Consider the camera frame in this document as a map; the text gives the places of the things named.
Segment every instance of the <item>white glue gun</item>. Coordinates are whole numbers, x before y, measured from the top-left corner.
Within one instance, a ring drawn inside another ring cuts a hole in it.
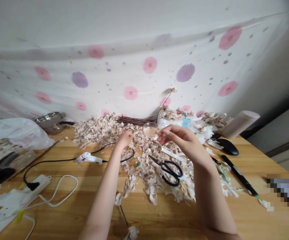
[[[89,152],[84,152],[76,159],[76,163],[80,162],[95,162],[98,164],[102,164],[102,158],[92,156]]]

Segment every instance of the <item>white plastic bag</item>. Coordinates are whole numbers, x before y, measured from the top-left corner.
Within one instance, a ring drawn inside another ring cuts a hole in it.
[[[26,149],[40,150],[54,144],[47,133],[27,118],[0,119],[0,139],[8,138],[12,144]]]

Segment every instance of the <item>green paper scrap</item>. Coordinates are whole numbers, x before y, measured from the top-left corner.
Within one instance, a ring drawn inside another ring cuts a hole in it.
[[[230,182],[230,178],[229,178],[227,172],[225,171],[224,167],[222,165],[217,165],[217,169],[224,176],[225,180],[227,182]]]

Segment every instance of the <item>black scissors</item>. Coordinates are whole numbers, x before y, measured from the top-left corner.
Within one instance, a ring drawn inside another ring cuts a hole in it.
[[[149,155],[149,157],[150,157],[156,164],[158,164],[159,166],[161,166],[161,168],[162,168],[163,171],[165,171],[166,173],[169,173],[170,175],[172,175],[172,176],[177,180],[176,183],[171,183],[171,182],[169,182],[164,176],[162,176],[163,180],[164,180],[167,184],[169,184],[170,186],[173,186],[173,187],[179,186],[179,184],[180,184],[179,178],[183,176],[183,173],[182,173],[181,167],[180,167],[178,164],[176,164],[175,162],[172,162],[172,161],[163,161],[163,162],[160,163],[160,162],[159,162],[156,158],[154,158],[153,156]],[[176,174],[176,173],[167,165],[167,163],[170,163],[170,164],[176,166],[177,169],[178,169],[179,172],[180,172],[180,175]]]

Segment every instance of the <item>purple flower print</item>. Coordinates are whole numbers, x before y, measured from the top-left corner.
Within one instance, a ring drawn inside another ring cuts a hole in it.
[[[178,82],[186,82],[192,78],[192,75],[195,72],[195,66],[193,64],[187,64],[180,68],[177,73]]]
[[[77,87],[86,88],[88,86],[88,80],[81,72],[74,72],[71,76],[71,80]]]

